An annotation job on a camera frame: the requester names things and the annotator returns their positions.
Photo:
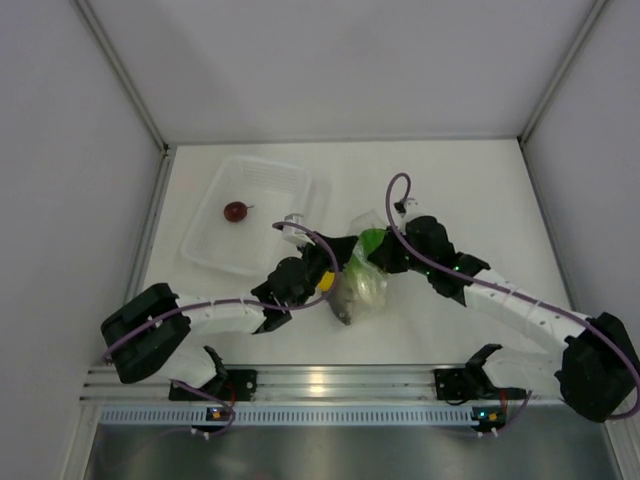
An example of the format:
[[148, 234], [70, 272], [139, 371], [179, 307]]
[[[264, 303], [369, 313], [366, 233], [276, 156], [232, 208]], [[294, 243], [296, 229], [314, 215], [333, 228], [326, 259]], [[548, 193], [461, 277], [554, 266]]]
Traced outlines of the fake green lettuce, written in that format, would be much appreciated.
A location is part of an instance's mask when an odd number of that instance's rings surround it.
[[353, 249], [351, 258], [346, 267], [346, 273], [356, 275], [359, 273], [381, 273], [380, 267], [374, 265], [368, 257], [384, 241], [386, 230], [382, 228], [368, 228], [358, 235], [358, 241]]

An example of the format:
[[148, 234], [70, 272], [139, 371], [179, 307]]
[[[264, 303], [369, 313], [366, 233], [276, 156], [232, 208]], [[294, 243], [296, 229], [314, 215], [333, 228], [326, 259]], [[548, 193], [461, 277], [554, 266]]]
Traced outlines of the fake yellow lemon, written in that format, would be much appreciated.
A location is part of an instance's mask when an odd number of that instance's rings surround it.
[[317, 288], [322, 292], [326, 293], [331, 290], [333, 284], [335, 282], [336, 274], [331, 271], [327, 271], [323, 274], [321, 280], [317, 284]]

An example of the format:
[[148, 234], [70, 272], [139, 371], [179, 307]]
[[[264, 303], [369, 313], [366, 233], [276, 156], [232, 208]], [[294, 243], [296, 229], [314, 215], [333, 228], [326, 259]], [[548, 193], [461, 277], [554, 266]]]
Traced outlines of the clear dotted zip bag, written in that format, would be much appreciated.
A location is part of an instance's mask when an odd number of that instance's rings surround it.
[[[368, 228], [382, 228], [386, 230], [385, 223], [374, 210], [369, 210], [354, 218], [350, 223], [348, 233], [358, 237], [363, 230]], [[350, 275], [346, 273], [347, 264], [344, 270], [336, 276], [334, 283], [335, 287], [340, 284], [349, 285], [357, 296], [353, 324], [356, 320], [374, 311], [378, 311], [385, 306], [387, 274], [371, 272], [369, 274], [359, 273]]]

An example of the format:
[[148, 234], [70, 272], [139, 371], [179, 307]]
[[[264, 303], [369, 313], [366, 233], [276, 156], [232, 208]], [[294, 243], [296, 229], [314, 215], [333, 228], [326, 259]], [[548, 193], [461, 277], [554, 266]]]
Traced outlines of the fake red apple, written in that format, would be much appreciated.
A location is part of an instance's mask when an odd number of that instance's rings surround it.
[[224, 207], [223, 216], [228, 222], [239, 223], [248, 216], [253, 208], [253, 205], [247, 205], [241, 201], [230, 202]]

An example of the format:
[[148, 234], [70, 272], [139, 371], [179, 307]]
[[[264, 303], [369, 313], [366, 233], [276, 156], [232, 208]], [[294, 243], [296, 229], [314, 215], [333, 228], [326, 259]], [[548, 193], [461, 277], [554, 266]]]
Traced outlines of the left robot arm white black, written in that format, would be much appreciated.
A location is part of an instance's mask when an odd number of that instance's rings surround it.
[[288, 323], [297, 311], [326, 298], [317, 290], [327, 273], [341, 272], [358, 243], [355, 235], [326, 237], [291, 221], [274, 223], [297, 255], [280, 260], [266, 280], [234, 298], [174, 292], [156, 283], [111, 314], [100, 330], [104, 354], [123, 384], [151, 376], [192, 387], [204, 399], [226, 386], [222, 362], [204, 338], [224, 333], [260, 335]]

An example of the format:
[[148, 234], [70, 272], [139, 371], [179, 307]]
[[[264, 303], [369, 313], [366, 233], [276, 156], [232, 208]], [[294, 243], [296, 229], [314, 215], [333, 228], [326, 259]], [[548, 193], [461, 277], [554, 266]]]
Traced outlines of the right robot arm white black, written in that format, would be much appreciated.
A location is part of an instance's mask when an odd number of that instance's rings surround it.
[[440, 399], [493, 399], [500, 392], [521, 398], [533, 391], [559, 397], [596, 423], [638, 414], [637, 405], [619, 410], [639, 393], [639, 358], [616, 316], [591, 317], [533, 297], [487, 262], [456, 250], [432, 216], [413, 217], [402, 230], [375, 228], [366, 246], [367, 260], [383, 273], [419, 273], [437, 294], [500, 321], [538, 347], [523, 352], [484, 345], [456, 377], [437, 374]]

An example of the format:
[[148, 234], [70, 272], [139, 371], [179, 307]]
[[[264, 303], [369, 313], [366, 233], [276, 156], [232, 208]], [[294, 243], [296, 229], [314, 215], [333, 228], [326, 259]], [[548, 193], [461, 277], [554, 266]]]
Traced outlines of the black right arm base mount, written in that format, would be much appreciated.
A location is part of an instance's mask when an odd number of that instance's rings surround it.
[[484, 371], [487, 359], [502, 349], [499, 344], [487, 344], [470, 357], [462, 367], [435, 369], [436, 396], [450, 405], [462, 405], [472, 400], [524, 400], [524, 389], [497, 387]]

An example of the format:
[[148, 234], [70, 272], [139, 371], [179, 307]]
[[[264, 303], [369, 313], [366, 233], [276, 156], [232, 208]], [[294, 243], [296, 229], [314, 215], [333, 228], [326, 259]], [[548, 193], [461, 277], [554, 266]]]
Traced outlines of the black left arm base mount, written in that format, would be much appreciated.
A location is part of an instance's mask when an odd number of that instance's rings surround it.
[[169, 390], [171, 401], [205, 401], [215, 397], [225, 402], [251, 401], [257, 390], [258, 372], [248, 368], [227, 368], [218, 353], [209, 346], [202, 350], [213, 362], [214, 374], [202, 387], [185, 389], [175, 382]]

